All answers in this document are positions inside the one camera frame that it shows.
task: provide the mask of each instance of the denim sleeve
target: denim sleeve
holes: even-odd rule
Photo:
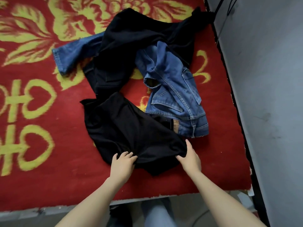
[[[104,32],[70,42],[52,50],[61,75],[70,72],[78,61],[96,56],[101,47]]]

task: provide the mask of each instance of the red carpet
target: red carpet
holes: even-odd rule
[[[105,30],[123,8],[175,22],[198,5],[202,0],[0,0],[0,211],[77,204],[110,173],[79,103],[94,93],[80,65],[69,77],[58,74],[51,49]],[[196,35],[191,71],[210,129],[191,140],[202,172],[225,190],[249,189],[244,139],[211,26]],[[138,71],[122,92],[145,110],[149,91]],[[157,177],[136,169],[115,199],[195,192],[181,166]]]

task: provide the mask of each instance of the clothing pile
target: clothing pile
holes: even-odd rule
[[[197,7],[178,23],[151,19],[131,8],[118,13],[99,34],[53,49],[62,75],[94,57],[83,72],[96,94],[84,99],[85,125],[104,161],[133,152],[136,168],[158,175],[186,156],[184,137],[208,134],[208,123],[189,65],[194,34],[214,21]],[[145,113],[119,90],[137,67],[152,89]]]

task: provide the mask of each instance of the black cloth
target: black cloth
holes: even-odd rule
[[[120,93],[105,102],[84,99],[81,103],[87,131],[106,163],[111,164],[116,153],[133,152],[138,156],[136,168],[158,175],[179,163],[176,155],[186,156],[186,143],[171,130],[169,118],[152,118]]]
[[[163,41],[189,67],[194,52],[194,34],[214,21],[213,12],[197,7],[178,23],[151,19],[131,8],[118,13],[105,30],[98,56],[84,68],[97,98],[106,100],[128,81],[138,49]]]

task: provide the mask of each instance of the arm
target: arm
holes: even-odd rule
[[[201,162],[190,142],[186,140],[185,158],[176,156],[183,169],[193,180],[219,227],[265,227],[236,199],[223,191],[201,173]]]
[[[137,159],[137,156],[132,156],[132,152],[123,152],[119,159],[117,155],[113,157],[109,178],[70,211],[56,227],[93,227],[100,223],[115,194],[129,179],[134,169],[133,163]]]

